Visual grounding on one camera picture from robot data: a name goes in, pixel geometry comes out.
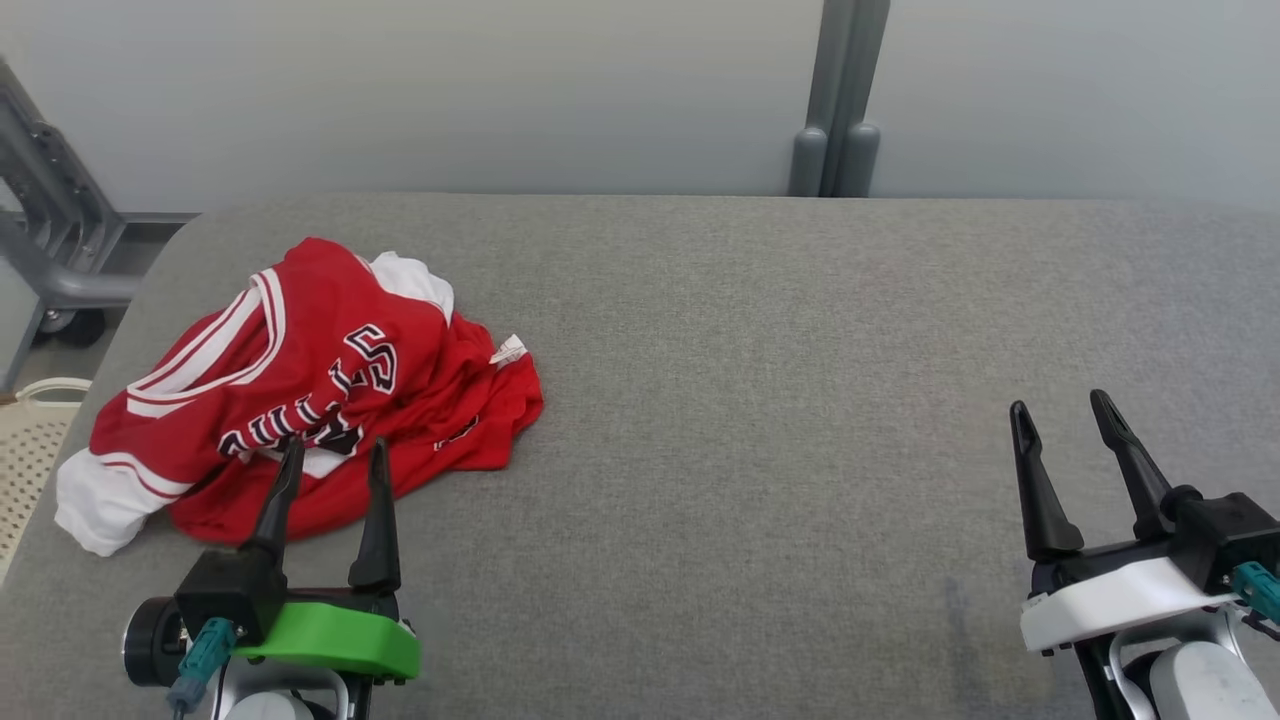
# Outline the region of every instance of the teal cable connector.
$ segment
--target teal cable connector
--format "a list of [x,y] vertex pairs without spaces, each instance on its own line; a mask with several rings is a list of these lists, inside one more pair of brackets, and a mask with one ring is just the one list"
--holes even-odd
[[1231,589],[1258,615],[1280,623],[1280,580],[1262,564],[1245,562],[1236,568]]
[[230,620],[214,618],[205,623],[187,656],[178,664],[178,679],[165,693],[165,701],[174,710],[175,717],[195,712],[200,707],[209,680],[230,660],[233,647],[236,647],[236,628]]

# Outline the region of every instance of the white wall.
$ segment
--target white wall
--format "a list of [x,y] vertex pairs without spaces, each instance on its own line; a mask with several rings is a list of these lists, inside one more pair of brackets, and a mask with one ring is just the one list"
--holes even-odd
[[1275,0],[893,0],[872,195],[1277,210],[1277,37]]
[[113,204],[316,190],[780,193],[822,0],[0,0]]

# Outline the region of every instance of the chicago bulls jersey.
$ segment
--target chicago bulls jersey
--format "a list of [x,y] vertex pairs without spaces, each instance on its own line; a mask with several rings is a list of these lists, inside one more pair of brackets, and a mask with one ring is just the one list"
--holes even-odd
[[301,436],[289,536],[302,537],[364,515],[375,437],[389,441],[403,495],[448,468],[506,465],[540,409],[518,338],[495,352],[426,265],[392,252],[366,264],[307,238],[108,402],[90,447],[59,468],[55,519],[100,555],[164,506],[179,529],[238,543],[276,448]]

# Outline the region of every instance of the white plastic basket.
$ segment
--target white plastic basket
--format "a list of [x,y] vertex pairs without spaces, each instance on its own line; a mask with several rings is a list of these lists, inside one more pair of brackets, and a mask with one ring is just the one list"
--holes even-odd
[[0,396],[0,582],[45,489],[58,450],[79,401],[37,400],[54,391],[88,391],[78,378],[37,380],[13,396]]

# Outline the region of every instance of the gray fabric surface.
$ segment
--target gray fabric surface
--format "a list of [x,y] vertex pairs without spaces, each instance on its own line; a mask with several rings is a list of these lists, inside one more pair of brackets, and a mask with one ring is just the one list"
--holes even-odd
[[[1084,717],[1028,655],[1007,407],[1025,400],[1091,543],[1132,512],[1087,393],[1175,483],[1280,511],[1280,219],[1068,201],[325,195],[200,218],[165,249],[68,441],[303,236],[398,250],[535,354],[506,471],[399,501],[426,676],[376,717]],[[45,493],[0,589],[6,717],[164,717],[120,628],[200,546],[111,559]],[[358,527],[289,547],[344,578]],[[1249,641],[1280,688],[1280,650]]]

